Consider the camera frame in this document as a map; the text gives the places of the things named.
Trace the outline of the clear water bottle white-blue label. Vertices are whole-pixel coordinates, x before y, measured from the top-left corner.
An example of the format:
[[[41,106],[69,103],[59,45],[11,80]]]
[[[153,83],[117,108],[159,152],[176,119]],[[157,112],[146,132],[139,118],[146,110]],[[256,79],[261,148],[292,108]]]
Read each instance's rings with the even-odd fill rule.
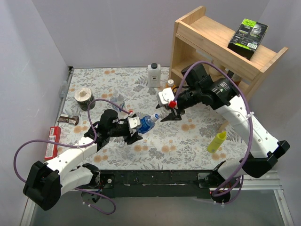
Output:
[[[110,97],[110,101],[117,104],[122,109],[125,109],[124,97],[117,90],[114,90],[112,96]],[[120,108],[116,107],[115,105],[112,105],[112,108],[118,113],[123,112]]]

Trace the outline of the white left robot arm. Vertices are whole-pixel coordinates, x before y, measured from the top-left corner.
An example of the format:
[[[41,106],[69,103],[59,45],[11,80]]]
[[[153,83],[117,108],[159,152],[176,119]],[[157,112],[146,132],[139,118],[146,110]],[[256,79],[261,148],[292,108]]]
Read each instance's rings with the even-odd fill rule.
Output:
[[[90,163],[80,163],[106,146],[111,137],[122,137],[128,145],[141,140],[135,131],[140,125],[135,113],[119,120],[116,111],[105,110],[75,148],[45,163],[37,161],[32,165],[23,193],[43,210],[49,210],[70,190],[80,186],[96,188],[100,183],[100,170]]]

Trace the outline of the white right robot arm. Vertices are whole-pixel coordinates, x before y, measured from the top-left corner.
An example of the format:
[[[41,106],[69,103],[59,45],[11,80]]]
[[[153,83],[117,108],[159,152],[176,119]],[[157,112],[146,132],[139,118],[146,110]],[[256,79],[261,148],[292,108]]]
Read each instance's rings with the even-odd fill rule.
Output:
[[[185,109],[199,103],[211,107],[230,123],[247,144],[244,158],[225,161],[213,170],[213,183],[223,187],[231,178],[242,175],[259,178],[275,166],[290,145],[285,140],[277,140],[258,122],[246,97],[227,75],[213,81],[206,73],[205,64],[205,61],[198,61],[183,69],[180,85],[188,85],[185,91],[178,87],[176,92],[166,88],[158,93],[157,108],[165,107],[170,111],[161,121],[180,121]]]

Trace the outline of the blue label water bottle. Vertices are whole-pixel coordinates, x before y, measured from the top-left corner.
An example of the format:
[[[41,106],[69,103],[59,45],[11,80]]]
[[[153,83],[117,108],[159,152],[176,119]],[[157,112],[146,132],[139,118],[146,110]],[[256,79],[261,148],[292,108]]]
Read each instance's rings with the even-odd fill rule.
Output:
[[[154,128],[155,122],[151,119],[151,116],[144,116],[141,120],[141,126],[136,129],[138,133],[145,134]]]

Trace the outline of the orange juice bottle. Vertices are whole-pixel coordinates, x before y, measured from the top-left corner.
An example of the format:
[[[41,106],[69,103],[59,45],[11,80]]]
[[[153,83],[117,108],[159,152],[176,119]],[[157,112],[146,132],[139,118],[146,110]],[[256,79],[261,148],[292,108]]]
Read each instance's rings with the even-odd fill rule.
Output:
[[[172,90],[175,90],[175,84],[174,84],[174,80],[169,79],[166,83],[166,88],[171,88]]]

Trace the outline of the blue bottle cap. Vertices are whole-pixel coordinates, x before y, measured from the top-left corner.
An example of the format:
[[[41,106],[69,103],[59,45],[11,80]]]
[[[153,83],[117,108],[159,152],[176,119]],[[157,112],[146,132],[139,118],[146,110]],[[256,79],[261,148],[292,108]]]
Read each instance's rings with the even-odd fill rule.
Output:
[[[159,120],[159,115],[157,113],[154,113],[150,119],[153,121],[153,122],[156,122],[157,120]]]

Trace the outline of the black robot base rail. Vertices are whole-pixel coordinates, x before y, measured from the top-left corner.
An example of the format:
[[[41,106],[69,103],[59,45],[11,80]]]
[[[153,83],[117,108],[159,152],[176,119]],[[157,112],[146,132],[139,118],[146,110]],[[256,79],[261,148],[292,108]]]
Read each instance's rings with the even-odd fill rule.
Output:
[[[102,170],[94,188],[109,198],[195,197],[211,199],[224,180],[212,170]]]

